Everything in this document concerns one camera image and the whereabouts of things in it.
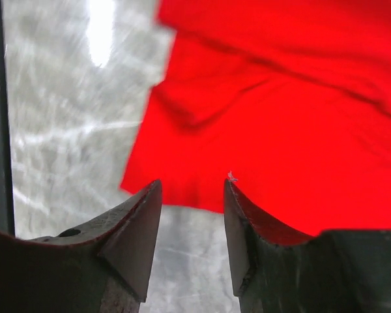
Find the red t shirt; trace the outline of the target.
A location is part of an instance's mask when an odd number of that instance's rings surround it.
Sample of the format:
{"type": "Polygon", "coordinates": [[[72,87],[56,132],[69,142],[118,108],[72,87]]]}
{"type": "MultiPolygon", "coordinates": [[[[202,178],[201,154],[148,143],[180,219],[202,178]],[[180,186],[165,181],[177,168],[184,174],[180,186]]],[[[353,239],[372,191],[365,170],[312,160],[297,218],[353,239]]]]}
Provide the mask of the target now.
{"type": "Polygon", "coordinates": [[[161,1],[176,32],[121,188],[310,235],[391,229],[391,1],[161,1]]]}

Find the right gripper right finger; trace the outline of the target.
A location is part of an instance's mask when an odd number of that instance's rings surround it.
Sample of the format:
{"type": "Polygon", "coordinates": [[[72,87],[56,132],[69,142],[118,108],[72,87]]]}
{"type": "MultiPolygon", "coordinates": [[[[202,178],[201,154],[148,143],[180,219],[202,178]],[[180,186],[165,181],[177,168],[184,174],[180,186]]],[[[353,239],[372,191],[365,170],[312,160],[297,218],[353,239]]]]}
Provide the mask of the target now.
{"type": "Polygon", "coordinates": [[[224,224],[242,312],[391,312],[391,230],[306,235],[224,183],[224,224]]]}

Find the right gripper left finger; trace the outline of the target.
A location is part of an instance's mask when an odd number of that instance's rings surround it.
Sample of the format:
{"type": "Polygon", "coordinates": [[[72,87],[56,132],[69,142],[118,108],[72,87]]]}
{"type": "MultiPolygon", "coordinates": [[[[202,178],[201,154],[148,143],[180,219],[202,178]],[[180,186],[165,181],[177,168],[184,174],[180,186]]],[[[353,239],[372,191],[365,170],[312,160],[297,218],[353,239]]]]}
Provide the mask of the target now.
{"type": "Polygon", "coordinates": [[[161,208],[155,180],[58,236],[0,232],[0,312],[137,312],[147,298],[161,208]]]}

